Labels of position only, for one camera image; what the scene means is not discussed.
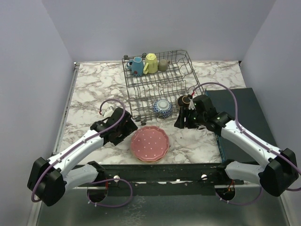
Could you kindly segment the dark brown patterned bowl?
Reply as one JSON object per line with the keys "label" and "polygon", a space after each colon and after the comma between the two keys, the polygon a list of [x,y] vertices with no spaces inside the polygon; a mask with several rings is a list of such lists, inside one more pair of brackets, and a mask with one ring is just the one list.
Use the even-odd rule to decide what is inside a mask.
{"label": "dark brown patterned bowl", "polygon": [[182,95],[177,99],[177,105],[179,107],[188,108],[191,100],[192,100],[192,95]]}

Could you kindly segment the red blue patterned bowl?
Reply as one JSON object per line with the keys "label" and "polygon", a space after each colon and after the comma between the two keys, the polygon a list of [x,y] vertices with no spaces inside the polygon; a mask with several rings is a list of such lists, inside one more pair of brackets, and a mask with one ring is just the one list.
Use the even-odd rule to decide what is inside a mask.
{"label": "red blue patterned bowl", "polygon": [[157,118],[165,119],[172,115],[173,106],[169,101],[165,99],[159,99],[154,102],[153,111]]}

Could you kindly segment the pink dotted plate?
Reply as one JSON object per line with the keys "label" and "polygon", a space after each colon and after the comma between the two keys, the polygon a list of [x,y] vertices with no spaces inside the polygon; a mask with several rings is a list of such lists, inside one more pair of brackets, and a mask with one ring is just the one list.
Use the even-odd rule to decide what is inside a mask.
{"label": "pink dotted plate", "polygon": [[130,150],[135,157],[165,156],[170,148],[169,137],[157,126],[144,126],[131,138]]}

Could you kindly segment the tan plate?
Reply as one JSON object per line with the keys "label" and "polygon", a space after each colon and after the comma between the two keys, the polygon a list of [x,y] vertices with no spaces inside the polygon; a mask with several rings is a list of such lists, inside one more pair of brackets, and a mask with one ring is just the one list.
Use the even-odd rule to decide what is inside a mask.
{"label": "tan plate", "polygon": [[144,157],[136,157],[136,159],[138,159],[141,162],[146,162],[146,163],[154,163],[154,162],[158,162],[161,159],[163,159],[164,156],[154,156],[153,158],[147,158],[146,156]]}

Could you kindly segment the grey wire dish rack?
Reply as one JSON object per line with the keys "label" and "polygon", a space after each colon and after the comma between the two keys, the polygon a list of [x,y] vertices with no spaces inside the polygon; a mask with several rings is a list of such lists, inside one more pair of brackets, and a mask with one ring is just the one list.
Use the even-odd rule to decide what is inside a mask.
{"label": "grey wire dish rack", "polygon": [[171,116],[178,117],[178,98],[191,94],[200,84],[186,50],[158,52],[155,55],[157,60],[169,62],[167,70],[142,76],[133,76],[127,67],[134,56],[124,55],[122,58],[130,111],[133,120],[143,126],[148,121],[163,118],[153,111],[153,104],[159,99],[169,101],[172,104]]}

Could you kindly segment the small grey mug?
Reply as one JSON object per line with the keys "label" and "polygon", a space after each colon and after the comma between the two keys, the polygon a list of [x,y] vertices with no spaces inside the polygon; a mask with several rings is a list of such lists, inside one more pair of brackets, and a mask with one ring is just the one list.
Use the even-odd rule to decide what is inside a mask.
{"label": "small grey mug", "polygon": [[158,70],[165,72],[169,67],[169,60],[161,59],[158,63]]}

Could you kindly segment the yellow cream mug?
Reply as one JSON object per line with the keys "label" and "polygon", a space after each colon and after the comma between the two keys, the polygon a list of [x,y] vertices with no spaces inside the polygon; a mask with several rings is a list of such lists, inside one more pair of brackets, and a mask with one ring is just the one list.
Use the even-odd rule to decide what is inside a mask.
{"label": "yellow cream mug", "polygon": [[145,57],[145,66],[143,68],[143,74],[156,73],[158,70],[157,56],[154,53],[148,53]]}

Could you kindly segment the blue mug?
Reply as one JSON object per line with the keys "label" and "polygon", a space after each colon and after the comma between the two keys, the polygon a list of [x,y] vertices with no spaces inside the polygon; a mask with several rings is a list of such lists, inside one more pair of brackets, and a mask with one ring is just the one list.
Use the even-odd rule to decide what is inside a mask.
{"label": "blue mug", "polygon": [[142,76],[143,75],[143,59],[139,56],[134,57],[133,60],[127,62],[127,68],[130,69],[132,76]]}

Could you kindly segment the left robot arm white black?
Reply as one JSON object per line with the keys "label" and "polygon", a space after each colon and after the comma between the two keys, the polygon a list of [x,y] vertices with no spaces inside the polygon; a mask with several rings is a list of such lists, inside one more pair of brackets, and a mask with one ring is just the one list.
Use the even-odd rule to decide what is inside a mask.
{"label": "left robot arm white black", "polygon": [[38,158],[33,163],[27,183],[32,201],[52,206],[67,190],[84,184],[105,184],[107,173],[101,165],[90,161],[77,167],[78,163],[107,143],[119,144],[136,130],[131,114],[118,107],[111,116],[94,122],[79,140],[64,151],[46,160]]}

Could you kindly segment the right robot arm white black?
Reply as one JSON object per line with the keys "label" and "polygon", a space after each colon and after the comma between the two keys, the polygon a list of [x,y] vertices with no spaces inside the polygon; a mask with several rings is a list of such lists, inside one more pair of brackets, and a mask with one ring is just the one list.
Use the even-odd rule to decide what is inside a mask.
{"label": "right robot arm white black", "polygon": [[179,116],[174,126],[179,129],[196,129],[205,126],[208,131],[234,143],[250,155],[256,164],[240,163],[228,160],[217,171],[217,181],[223,185],[233,179],[248,181],[260,185],[273,196],[289,191],[298,179],[295,153],[290,149],[281,150],[260,139],[236,118],[226,112],[218,112],[210,97],[185,95],[178,98]]}

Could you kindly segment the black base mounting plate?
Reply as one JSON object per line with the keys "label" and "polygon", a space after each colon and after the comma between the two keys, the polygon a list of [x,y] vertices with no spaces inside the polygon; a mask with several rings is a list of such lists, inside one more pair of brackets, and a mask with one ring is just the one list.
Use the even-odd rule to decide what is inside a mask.
{"label": "black base mounting plate", "polygon": [[122,179],[89,184],[88,191],[95,195],[105,188],[109,196],[214,195],[216,186],[226,188],[232,182],[221,163],[99,165],[91,161],[89,165],[96,168],[97,180]]}

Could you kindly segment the dark blue box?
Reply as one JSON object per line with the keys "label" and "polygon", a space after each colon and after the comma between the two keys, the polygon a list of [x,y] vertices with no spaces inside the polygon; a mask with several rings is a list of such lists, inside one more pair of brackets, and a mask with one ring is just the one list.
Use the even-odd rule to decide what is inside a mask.
{"label": "dark blue box", "polygon": [[[277,146],[253,89],[232,89],[231,91],[238,103],[239,123],[262,140]],[[217,112],[226,112],[230,116],[235,116],[235,103],[229,91],[225,89],[206,90],[205,94],[211,98]],[[230,159],[247,164],[257,163],[234,143],[218,135],[215,137],[223,162]]]}

